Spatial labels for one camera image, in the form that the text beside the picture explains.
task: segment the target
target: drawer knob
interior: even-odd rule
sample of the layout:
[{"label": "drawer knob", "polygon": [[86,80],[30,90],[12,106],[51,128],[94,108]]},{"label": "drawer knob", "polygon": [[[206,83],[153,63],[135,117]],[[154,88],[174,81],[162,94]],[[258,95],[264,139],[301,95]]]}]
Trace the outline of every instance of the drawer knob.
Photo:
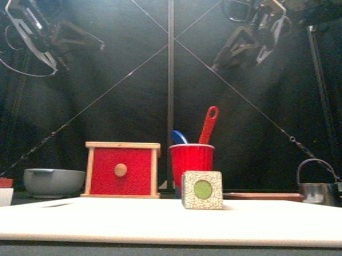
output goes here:
[{"label": "drawer knob", "polygon": [[123,177],[127,173],[127,166],[125,164],[118,164],[114,168],[115,175]]}]

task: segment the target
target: red wooden drawer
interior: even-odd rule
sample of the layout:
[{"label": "red wooden drawer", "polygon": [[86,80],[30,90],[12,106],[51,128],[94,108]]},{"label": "red wooden drawer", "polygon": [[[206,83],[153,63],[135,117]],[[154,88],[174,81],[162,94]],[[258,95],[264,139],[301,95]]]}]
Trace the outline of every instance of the red wooden drawer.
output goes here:
[{"label": "red wooden drawer", "polygon": [[90,148],[83,196],[159,197],[158,143],[87,142]]}]

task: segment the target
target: pot handle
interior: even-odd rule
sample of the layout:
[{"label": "pot handle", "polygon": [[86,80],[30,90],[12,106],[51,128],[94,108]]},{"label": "pot handle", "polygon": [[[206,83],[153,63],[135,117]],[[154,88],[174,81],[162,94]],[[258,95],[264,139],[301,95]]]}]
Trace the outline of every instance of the pot handle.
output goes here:
[{"label": "pot handle", "polygon": [[28,169],[28,171],[35,173],[53,173],[55,169]]},{"label": "pot handle", "polygon": [[338,176],[336,175],[336,171],[334,171],[332,165],[330,165],[326,161],[324,161],[322,159],[318,159],[318,158],[309,158],[309,159],[306,159],[306,160],[300,164],[298,169],[297,169],[297,184],[298,184],[298,185],[300,185],[300,178],[301,178],[300,173],[301,173],[302,167],[304,167],[304,165],[308,164],[309,162],[318,162],[320,164],[324,164],[325,167],[328,167],[326,170],[328,170],[328,171],[333,174],[333,176],[334,176],[336,183],[338,182]]}]

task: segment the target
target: metal pole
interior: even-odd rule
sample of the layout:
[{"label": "metal pole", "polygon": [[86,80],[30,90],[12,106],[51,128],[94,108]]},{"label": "metal pole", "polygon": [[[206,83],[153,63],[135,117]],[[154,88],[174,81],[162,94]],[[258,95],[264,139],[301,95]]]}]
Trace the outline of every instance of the metal pole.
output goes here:
[{"label": "metal pole", "polygon": [[171,132],[174,129],[174,53],[175,53],[175,44],[174,44],[174,35],[175,35],[175,16],[174,16],[174,0],[169,0],[169,109],[167,109],[167,190],[174,189],[174,179],[173,179],[173,170],[171,170],[171,156],[170,156],[170,146],[173,145],[171,141]]}]

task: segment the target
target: metal pot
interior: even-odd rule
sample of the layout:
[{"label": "metal pot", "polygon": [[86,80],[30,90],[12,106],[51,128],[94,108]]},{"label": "metal pot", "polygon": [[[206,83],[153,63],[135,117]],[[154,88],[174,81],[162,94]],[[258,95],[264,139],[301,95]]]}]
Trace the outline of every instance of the metal pot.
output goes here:
[{"label": "metal pot", "polygon": [[[313,161],[321,163],[328,168],[329,172],[334,176],[336,183],[301,183],[300,181],[301,169],[305,164]],[[328,162],[317,158],[305,160],[298,166],[297,183],[300,186],[300,193],[304,195],[304,203],[321,204],[321,205],[338,206],[338,207],[341,206],[337,175],[333,167],[329,165]]]},{"label": "metal pot", "polygon": [[65,169],[26,169],[24,186],[35,198],[62,198],[81,192],[86,172]]}]

